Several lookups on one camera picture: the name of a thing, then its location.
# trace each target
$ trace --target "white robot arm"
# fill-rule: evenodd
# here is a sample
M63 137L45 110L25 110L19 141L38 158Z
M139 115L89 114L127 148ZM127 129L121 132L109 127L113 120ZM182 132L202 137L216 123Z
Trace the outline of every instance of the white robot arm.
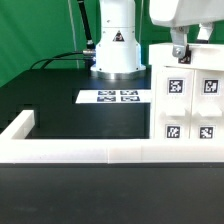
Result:
M223 0L150 0L155 25L171 27L173 56L185 57L189 26L200 24L198 39L209 39L213 22L224 20Z
M135 1L100 0L101 40L96 46L92 75L131 79L144 73L140 45L135 39Z

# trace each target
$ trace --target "green backdrop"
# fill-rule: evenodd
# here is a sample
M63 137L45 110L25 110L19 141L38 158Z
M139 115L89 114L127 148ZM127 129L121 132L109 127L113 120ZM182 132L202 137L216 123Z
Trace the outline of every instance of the green backdrop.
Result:
M77 48L85 48L85 35L76 0L71 0ZM85 0L93 40L100 40L99 0ZM148 45L170 41L168 28L153 26L145 0L142 23L142 62L147 65ZM141 0L136 0L136 39L139 37ZM192 27L189 41L194 42L198 28ZM216 25L212 42L224 42L224 23ZM0 0L0 86L37 60L74 50L67 0ZM51 67L76 67L76 63L55 62Z

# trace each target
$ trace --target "black cable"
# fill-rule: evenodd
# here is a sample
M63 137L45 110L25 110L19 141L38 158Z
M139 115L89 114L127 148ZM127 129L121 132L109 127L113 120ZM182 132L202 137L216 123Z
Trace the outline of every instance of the black cable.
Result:
M86 39L87 39L87 48L88 49L95 49L95 44L93 43L90 28L89 28L89 22L88 22L88 17L86 14L86 8L84 4L84 0L77 0L79 4L79 9L82 15L82 21L83 21L83 26L86 34Z
M41 69L44 69L48 64L50 64L52 61L54 61L55 58L63 58L63 57L67 57L67 56L72 56L72 55L77 55L77 54L82 54L82 51L73 51L73 52L68 52L68 53L64 53L64 54L59 54L54 56L53 58L49 59L48 61L46 61L42 66Z
M35 65L39 64L40 62L43 62L43 61L75 61L75 60L83 60L83 61L88 61L88 60L92 60L92 58L46 58L46 59L42 59L42 60L39 60L37 62L35 62L31 67L30 67L30 70L32 70L34 68Z

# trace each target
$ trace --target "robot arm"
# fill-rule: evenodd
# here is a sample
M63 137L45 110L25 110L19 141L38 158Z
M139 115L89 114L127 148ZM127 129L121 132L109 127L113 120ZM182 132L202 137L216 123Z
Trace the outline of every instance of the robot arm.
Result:
M209 39L213 22L224 19L223 0L150 0L153 24L171 27L173 56L184 58L189 26L200 24L198 39Z

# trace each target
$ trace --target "black table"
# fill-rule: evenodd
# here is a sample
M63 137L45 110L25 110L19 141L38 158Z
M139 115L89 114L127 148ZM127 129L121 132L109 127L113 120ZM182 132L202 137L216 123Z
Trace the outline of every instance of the black table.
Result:
M150 105L75 104L80 90L149 89L144 78L109 81L86 70L29 70L0 89L0 131L23 109L34 109L36 126L27 138L148 138Z
M26 71L0 89L1 131L35 109L28 138L148 138L149 104L74 102L80 89L150 88L149 74L114 82ZM223 224L223 208L223 164L0 164L4 224Z

